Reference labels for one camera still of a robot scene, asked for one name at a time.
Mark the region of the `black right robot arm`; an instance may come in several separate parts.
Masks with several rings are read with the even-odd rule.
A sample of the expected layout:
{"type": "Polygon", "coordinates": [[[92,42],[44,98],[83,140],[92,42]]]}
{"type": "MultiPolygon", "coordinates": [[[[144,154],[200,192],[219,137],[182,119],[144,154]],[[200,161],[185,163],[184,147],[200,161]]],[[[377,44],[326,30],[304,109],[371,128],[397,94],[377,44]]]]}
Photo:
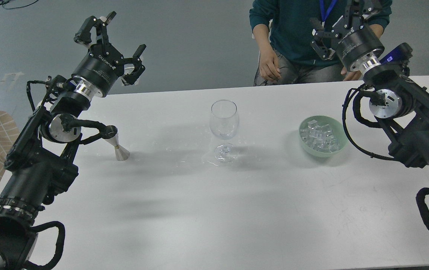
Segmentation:
{"type": "MultiPolygon", "coordinates": [[[[384,46],[367,19],[381,10],[377,0],[350,0],[340,19],[327,30],[318,19],[310,19],[311,46],[321,59],[337,56],[349,72],[362,73],[364,83],[348,91],[342,109],[344,133],[351,144],[356,146],[346,125],[349,105],[358,122],[381,128],[390,140],[389,156],[365,149],[361,152],[372,158],[398,161],[408,168],[423,168],[429,165],[429,93],[409,78],[408,62],[413,50],[408,43],[398,45],[380,58],[384,46]]],[[[429,230],[427,195],[429,188],[422,188],[416,195],[416,203],[429,230]]]]}

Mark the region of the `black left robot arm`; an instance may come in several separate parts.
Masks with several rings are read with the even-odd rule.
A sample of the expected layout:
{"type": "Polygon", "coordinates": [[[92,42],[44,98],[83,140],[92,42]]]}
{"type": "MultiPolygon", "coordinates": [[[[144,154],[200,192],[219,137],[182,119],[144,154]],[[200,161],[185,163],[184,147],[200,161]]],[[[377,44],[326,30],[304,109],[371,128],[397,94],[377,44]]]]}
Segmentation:
{"type": "Polygon", "coordinates": [[[74,36],[86,56],[72,73],[28,81],[33,114],[6,156],[12,173],[0,194],[0,270],[51,270],[60,261],[65,226],[53,221],[34,225],[39,212],[66,192],[78,176],[74,159],[80,145],[103,139],[118,161],[129,158],[113,125],[80,119],[94,97],[106,97],[117,81],[133,85],[145,70],[140,45],[126,58],[109,41],[107,27],[116,16],[90,16],[74,36]]]}

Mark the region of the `person's right hand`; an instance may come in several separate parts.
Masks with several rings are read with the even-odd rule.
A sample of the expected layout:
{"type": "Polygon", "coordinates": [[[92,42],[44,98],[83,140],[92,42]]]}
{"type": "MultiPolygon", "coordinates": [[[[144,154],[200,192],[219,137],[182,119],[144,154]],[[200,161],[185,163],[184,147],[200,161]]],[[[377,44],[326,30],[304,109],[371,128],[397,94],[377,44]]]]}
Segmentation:
{"type": "Polygon", "coordinates": [[[259,73],[264,80],[276,82],[281,79],[279,60],[273,48],[260,50],[259,73]]]}

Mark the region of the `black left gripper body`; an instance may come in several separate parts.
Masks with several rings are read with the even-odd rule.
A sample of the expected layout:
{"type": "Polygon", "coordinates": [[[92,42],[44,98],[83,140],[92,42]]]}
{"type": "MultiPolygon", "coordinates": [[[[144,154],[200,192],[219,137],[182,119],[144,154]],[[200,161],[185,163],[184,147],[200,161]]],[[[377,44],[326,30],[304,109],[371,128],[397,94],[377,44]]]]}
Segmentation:
{"type": "Polygon", "coordinates": [[[98,89],[96,96],[104,98],[123,75],[123,59],[124,56],[111,44],[105,49],[100,44],[93,44],[74,69],[72,78],[84,79],[93,84],[98,89]]]}

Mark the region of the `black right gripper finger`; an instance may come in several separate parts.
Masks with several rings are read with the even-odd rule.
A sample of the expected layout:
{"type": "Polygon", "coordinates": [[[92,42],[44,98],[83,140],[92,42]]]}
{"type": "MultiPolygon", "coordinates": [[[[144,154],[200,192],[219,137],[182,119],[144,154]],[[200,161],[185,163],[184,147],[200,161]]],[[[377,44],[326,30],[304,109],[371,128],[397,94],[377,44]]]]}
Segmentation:
{"type": "Polygon", "coordinates": [[[316,18],[310,18],[309,21],[313,27],[313,40],[311,41],[312,48],[322,60],[332,60],[334,58],[335,50],[328,48],[324,44],[324,40],[331,40],[335,37],[335,34],[333,33],[334,28],[338,22],[336,21],[334,24],[332,24],[331,32],[327,32],[324,28],[324,24],[321,21],[317,20],[316,18]]]}
{"type": "Polygon", "coordinates": [[[362,26],[366,18],[378,14],[382,5],[378,0],[347,0],[342,26],[362,26]]]}

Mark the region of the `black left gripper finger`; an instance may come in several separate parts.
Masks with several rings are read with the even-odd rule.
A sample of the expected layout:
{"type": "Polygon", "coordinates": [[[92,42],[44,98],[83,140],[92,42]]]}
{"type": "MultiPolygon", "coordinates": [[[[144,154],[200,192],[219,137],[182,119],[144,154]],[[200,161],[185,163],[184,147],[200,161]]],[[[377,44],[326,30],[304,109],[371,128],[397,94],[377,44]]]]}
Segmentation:
{"type": "Polygon", "coordinates": [[[96,45],[101,45],[102,48],[105,48],[109,44],[107,26],[116,15],[117,13],[112,11],[107,16],[99,18],[94,16],[88,17],[75,34],[74,42],[89,48],[91,45],[94,45],[91,39],[91,30],[96,29],[96,45]]]}
{"type": "Polygon", "coordinates": [[[128,60],[128,64],[132,66],[125,66],[124,73],[121,77],[122,84],[124,86],[137,84],[140,76],[145,70],[145,66],[142,64],[141,55],[147,48],[145,44],[141,44],[133,56],[128,60]]]}

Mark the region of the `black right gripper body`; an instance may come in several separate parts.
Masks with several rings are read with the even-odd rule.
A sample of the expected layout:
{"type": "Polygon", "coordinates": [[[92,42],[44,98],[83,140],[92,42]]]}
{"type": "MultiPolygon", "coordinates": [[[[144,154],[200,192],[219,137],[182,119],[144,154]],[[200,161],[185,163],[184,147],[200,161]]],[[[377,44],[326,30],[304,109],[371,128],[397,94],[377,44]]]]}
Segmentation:
{"type": "Polygon", "coordinates": [[[348,72],[360,69],[360,59],[379,57],[384,52],[383,44],[368,24],[342,29],[335,34],[331,48],[348,72]]]}

